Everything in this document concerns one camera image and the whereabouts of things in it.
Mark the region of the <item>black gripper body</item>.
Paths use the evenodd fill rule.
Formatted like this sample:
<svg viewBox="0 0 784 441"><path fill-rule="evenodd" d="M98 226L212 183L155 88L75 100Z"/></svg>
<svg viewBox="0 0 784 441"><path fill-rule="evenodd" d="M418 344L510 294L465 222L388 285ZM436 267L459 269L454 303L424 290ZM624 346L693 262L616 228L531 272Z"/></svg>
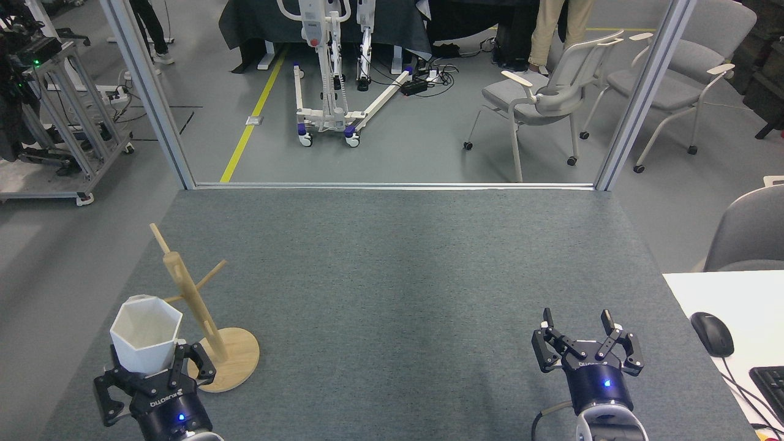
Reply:
<svg viewBox="0 0 784 441"><path fill-rule="evenodd" d="M576 353L568 350L561 355L574 413L611 401L634 410L619 357L604 351L605 358L599 360L599 343L577 343L576 348Z"/></svg>
<svg viewBox="0 0 784 441"><path fill-rule="evenodd" d="M196 380L167 372L140 380L134 387L132 418L146 440L182 440L188 432L210 432L212 421L197 394Z"/></svg>

